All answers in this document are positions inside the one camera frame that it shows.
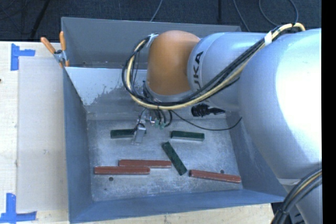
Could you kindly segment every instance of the red bar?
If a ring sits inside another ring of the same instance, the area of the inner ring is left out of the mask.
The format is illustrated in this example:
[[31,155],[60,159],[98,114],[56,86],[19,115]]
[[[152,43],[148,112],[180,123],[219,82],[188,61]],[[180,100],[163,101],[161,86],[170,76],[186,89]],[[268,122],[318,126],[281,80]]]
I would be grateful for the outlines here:
[[201,171],[201,170],[190,170],[189,176],[195,177],[195,178],[210,179],[210,180],[224,181],[224,182],[237,183],[237,184],[242,182],[240,176],[207,172],[207,171]]
[[96,166],[94,171],[96,175],[148,175],[151,170],[144,166]]
[[150,168],[171,168],[171,161],[146,160],[146,159],[121,159],[119,166],[147,166]]

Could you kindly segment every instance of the orange handle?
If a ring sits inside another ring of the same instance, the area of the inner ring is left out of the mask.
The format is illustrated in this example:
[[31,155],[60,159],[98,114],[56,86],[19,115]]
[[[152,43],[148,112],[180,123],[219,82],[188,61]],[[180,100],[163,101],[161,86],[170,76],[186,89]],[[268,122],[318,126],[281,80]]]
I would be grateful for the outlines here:
[[49,42],[48,39],[46,39],[45,37],[41,37],[41,42],[44,44],[44,46],[46,46],[46,48],[47,48],[52,54],[54,54],[54,52],[56,51],[56,49],[52,46],[52,44]]
[[67,49],[67,46],[66,46],[66,44],[65,44],[64,32],[63,32],[63,31],[61,31],[61,32],[59,33],[59,41],[60,41],[60,43],[61,43],[61,48],[62,48],[62,50],[63,50],[63,51],[66,50],[66,49]]

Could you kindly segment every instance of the yellow cable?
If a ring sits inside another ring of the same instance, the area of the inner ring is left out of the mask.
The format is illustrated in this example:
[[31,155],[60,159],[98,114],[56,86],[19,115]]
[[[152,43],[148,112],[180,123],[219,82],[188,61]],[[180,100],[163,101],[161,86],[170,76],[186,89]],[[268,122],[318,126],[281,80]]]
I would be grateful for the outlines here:
[[[296,23],[296,24],[286,24],[286,25],[282,25],[281,27],[279,27],[279,29],[277,29],[274,33],[272,33],[272,40],[274,40],[282,31],[288,29],[288,28],[292,28],[292,27],[299,27],[302,31],[305,30],[304,26],[301,23]],[[140,42],[134,51],[136,51],[143,43],[145,42],[145,40],[143,40],[142,42]],[[238,67],[228,78],[226,78],[223,82],[221,82],[219,85],[217,85],[216,87],[212,88],[211,90],[207,91],[206,93],[204,93],[203,95],[190,100],[188,102],[185,102],[183,104],[177,104],[177,105],[154,105],[154,104],[149,104],[146,102],[143,102],[142,100],[136,98],[134,95],[130,94],[131,98],[138,103],[139,105],[148,108],[148,109],[157,109],[157,110],[175,110],[175,109],[181,109],[181,108],[185,108],[187,106],[199,103],[205,99],[207,99],[209,96],[211,96],[213,93],[216,93],[217,91],[221,90],[222,88],[224,88],[225,86],[227,86],[229,83],[231,83],[233,81],[233,79],[235,79],[236,76],[238,76],[242,70],[244,69],[244,67],[247,65],[247,63],[249,62],[249,60],[262,48],[264,48],[265,46],[265,42],[263,42],[263,44],[261,44],[260,48],[258,50],[256,50],[240,67]],[[127,82],[127,87],[129,90],[131,90],[131,82],[130,82],[130,74],[131,74],[131,67],[134,61],[134,56],[131,57],[129,64],[128,64],[128,68],[127,68],[127,76],[126,76],[126,82]]]

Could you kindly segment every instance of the wooden table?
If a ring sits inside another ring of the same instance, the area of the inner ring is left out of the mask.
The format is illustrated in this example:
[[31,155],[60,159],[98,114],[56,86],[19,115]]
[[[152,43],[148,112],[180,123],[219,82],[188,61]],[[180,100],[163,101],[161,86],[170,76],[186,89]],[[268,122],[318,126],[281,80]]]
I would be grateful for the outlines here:
[[[19,70],[11,71],[11,44],[20,46],[20,50],[33,49],[35,56],[54,59],[50,52],[39,42],[0,41],[0,213],[5,212],[6,193],[17,194],[17,147],[18,147],[18,86]],[[184,212],[171,215],[159,215],[140,218],[129,218],[102,221],[95,223],[128,224],[128,223],[226,223],[226,224],[266,224],[270,223],[274,214],[270,204],[231,207],[212,210]],[[36,220],[26,223],[69,223],[68,212],[62,210],[37,211]]]

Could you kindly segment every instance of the blue tape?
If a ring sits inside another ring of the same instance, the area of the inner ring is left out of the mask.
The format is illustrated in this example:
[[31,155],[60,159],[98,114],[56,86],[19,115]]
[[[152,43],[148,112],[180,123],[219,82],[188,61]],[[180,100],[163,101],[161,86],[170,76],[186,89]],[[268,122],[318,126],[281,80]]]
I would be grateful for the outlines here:
[[36,211],[26,214],[16,213],[16,196],[11,193],[6,194],[6,212],[1,213],[0,223],[16,224],[17,221],[28,221],[36,219]]
[[34,56],[35,50],[20,50],[20,47],[12,43],[12,54],[11,54],[11,63],[10,70],[19,69],[19,56]]

